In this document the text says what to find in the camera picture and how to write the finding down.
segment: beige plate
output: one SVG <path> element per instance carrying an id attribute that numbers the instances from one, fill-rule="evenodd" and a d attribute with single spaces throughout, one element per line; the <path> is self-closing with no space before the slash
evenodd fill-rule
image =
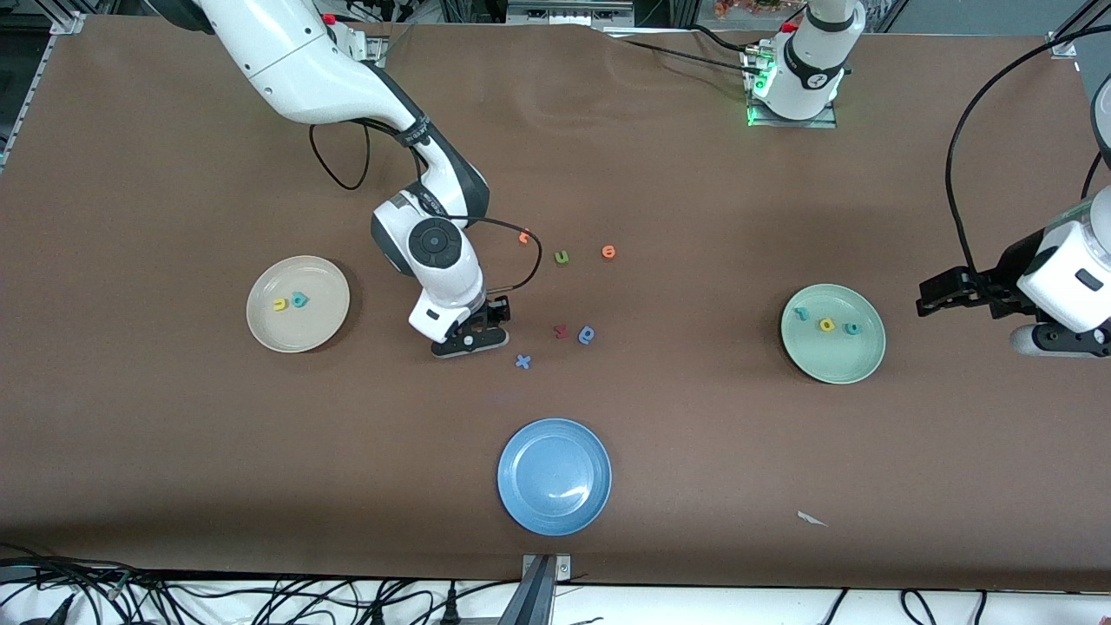
<path id="1" fill-rule="evenodd" d="M 293 291 L 308 298 L 293 305 Z M 286 298 L 282 311 L 274 299 Z M 347 319 L 351 291 L 336 264 L 316 255 L 294 255 L 267 269 L 247 295 L 247 326 L 259 343 L 286 354 L 308 352 L 332 337 Z"/>

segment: light green plate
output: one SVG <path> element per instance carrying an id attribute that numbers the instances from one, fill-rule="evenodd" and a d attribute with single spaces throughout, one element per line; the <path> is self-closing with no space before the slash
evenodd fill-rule
<path id="1" fill-rule="evenodd" d="M 798 308 L 805 308 L 803 322 Z M 823 333 L 819 323 L 832 320 L 833 332 Z M 845 332 L 857 324 L 860 334 Z M 807 375 L 829 384 L 860 382 L 880 366 L 888 339 L 875 308 L 859 292 L 839 284 L 813 284 L 794 293 L 783 308 L 780 323 L 783 347 Z"/>

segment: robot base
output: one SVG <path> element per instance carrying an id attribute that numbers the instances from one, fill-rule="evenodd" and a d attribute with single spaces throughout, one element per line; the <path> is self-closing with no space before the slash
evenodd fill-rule
<path id="1" fill-rule="evenodd" d="M 763 103 L 752 94 L 745 79 L 744 95 L 749 107 L 749 125 L 780 125 L 787 128 L 837 128 L 837 115 L 833 113 L 833 102 L 825 104 L 822 112 L 810 119 L 787 119 L 772 112 L 768 104 Z"/>
<path id="2" fill-rule="evenodd" d="M 767 70 L 768 62 L 774 58 L 772 53 L 772 41 L 761 40 L 758 46 L 750 46 L 740 53 L 741 65 Z M 785 128 L 837 128 L 837 114 L 833 112 L 833 102 L 828 102 L 820 113 L 810 119 L 787 119 L 775 114 L 763 100 L 755 97 L 752 91 L 757 81 L 764 80 L 763 74 L 744 74 L 744 99 L 748 102 L 749 125 L 779 125 Z"/>
<path id="3" fill-rule="evenodd" d="M 509 333 L 501 324 L 510 320 L 509 298 L 489 300 L 471 315 L 448 341 L 432 344 L 432 356 L 454 359 L 476 352 L 486 352 L 509 343 Z"/>

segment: blue plate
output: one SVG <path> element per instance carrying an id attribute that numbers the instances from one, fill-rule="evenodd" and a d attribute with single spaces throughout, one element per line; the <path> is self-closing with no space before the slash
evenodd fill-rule
<path id="1" fill-rule="evenodd" d="M 506 511 L 529 532 L 567 536 L 598 518 L 610 498 L 610 456 L 602 442 L 568 420 L 522 427 L 498 464 Z"/>

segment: white floor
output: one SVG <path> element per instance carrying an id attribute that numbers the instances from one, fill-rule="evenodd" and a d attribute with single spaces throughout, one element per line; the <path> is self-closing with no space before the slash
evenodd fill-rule
<path id="1" fill-rule="evenodd" d="M 460 591 L 478 583 L 461 583 Z M 271 582 L 259 583 L 191 583 L 190 588 L 202 592 L 223 592 L 247 587 L 272 587 Z M 334 585 L 326 583 L 314 589 Z M 377 583 L 359 583 L 358 594 L 363 601 L 372 597 Z M 431 591 L 439 603 L 447 592 L 444 582 L 419 583 L 406 589 Z M 460 615 L 467 617 L 499 616 L 513 593 L 514 585 L 499 586 L 463 597 L 459 602 Z M 11 594 L 12 586 L 0 587 L 0 601 Z M 67 589 L 47 592 L 28 591 L 0 608 L 0 625 L 17 625 L 30 618 L 46 618 L 69 596 Z M 761 589 L 761 588 L 672 588 L 622 586 L 561 586 L 557 593 L 552 625 L 581 624 L 593 618 L 600 625 L 653 624 L 744 624 L 744 625 L 820 625 L 823 623 L 838 591 L 823 589 Z M 971 625 L 979 595 L 974 592 L 923 592 L 933 611 L 938 625 Z M 88 601 L 78 594 L 70 611 L 68 625 L 94 625 Z M 263 606 L 267 596 L 236 595 L 221 599 L 197 599 L 176 592 L 182 606 L 212 625 L 248 625 Z M 336 598 L 350 599 L 349 591 Z M 290 601 L 270 619 L 286 623 L 308 598 Z M 929 624 L 924 613 L 911 599 L 919 621 Z M 151 605 L 144 605 L 149 622 L 162 623 Z M 327 606 L 337 623 L 352 622 L 354 613 L 341 606 Z M 414 597 L 404 604 L 390 606 L 384 612 L 387 625 L 408 625 L 428 609 L 427 597 Z M 119 616 L 102 607 L 103 625 L 118 625 Z M 991 593 L 981 619 L 982 625 L 1098 625 L 1111 615 L 1111 597 L 1107 595 L 1064 595 L 1041 593 Z M 439 623 L 439 613 L 430 621 Z M 326 614 L 298 621 L 302 625 L 332 625 Z M 838 611 L 834 623 L 839 625 L 913 625 L 903 614 L 898 591 L 851 591 Z"/>

